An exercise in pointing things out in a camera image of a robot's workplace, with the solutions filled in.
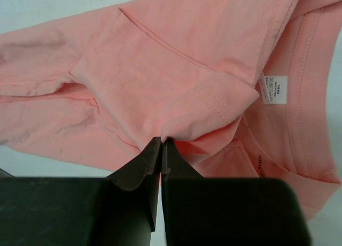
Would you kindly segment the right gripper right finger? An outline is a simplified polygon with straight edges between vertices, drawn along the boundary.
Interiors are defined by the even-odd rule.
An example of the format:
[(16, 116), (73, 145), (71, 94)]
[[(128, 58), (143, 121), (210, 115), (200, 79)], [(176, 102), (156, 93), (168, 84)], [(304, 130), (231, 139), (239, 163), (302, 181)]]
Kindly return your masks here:
[(168, 245), (311, 245), (292, 189), (282, 180), (205, 178), (163, 145), (162, 208)]

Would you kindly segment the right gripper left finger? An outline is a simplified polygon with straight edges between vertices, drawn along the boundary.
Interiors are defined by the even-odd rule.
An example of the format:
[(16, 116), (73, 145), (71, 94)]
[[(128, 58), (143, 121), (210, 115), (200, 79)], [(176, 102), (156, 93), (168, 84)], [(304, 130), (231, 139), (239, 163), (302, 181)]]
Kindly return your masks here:
[(149, 245), (156, 229), (161, 139), (105, 178), (1, 172), (1, 245)]

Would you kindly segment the pink t-shirt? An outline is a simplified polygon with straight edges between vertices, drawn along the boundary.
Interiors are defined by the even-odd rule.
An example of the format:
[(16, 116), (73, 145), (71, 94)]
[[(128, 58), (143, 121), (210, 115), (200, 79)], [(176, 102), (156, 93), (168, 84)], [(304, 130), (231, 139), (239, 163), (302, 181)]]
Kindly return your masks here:
[(341, 0), (134, 0), (1, 35), (1, 143), (117, 170), (174, 139), (201, 175), (340, 187), (325, 114)]

